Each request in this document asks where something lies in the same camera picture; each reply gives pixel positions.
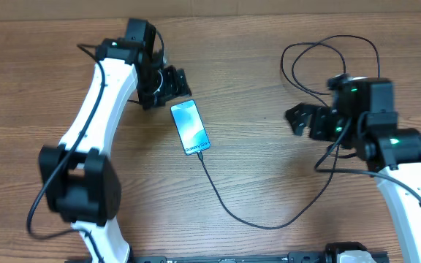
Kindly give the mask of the Samsung Galaxy smartphone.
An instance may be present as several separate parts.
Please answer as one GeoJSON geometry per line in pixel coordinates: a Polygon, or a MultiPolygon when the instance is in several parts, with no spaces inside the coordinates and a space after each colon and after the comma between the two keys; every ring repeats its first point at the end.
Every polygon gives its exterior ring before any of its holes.
{"type": "Polygon", "coordinates": [[[186,155],[192,155],[211,147],[208,134],[193,99],[175,104],[170,110],[186,155]]]}

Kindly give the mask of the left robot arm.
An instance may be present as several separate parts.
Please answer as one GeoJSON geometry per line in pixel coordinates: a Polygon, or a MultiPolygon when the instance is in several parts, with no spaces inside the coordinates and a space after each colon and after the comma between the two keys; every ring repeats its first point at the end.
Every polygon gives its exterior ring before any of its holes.
{"type": "Polygon", "coordinates": [[[162,36],[147,20],[131,18],[124,37],[78,47],[94,62],[94,75],[84,102],[58,146],[39,153],[43,187],[26,219],[28,233],[42,199],[82,237],[89,262],[133,262],[134,252],[117,220],[121,184],[111,163],[116,129],[132,94],[144,110],[163,107],[191,95],[182,69],[168,66],[164,51],[154,50],[162,36]]]}

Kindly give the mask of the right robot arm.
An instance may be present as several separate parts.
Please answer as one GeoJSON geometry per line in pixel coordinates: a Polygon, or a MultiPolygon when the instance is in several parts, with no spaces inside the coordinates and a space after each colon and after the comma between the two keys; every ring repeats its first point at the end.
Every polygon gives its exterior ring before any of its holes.
{"type": "Polygon", "coordinates": [[[394,85],[387,78],[350,77],[327,82],[331,106],[300,103],[285,112],[295,135],[354,149],[367,164],[398,235],[405,262],[421,262],[421,134],[398,126],[394,85]]]}

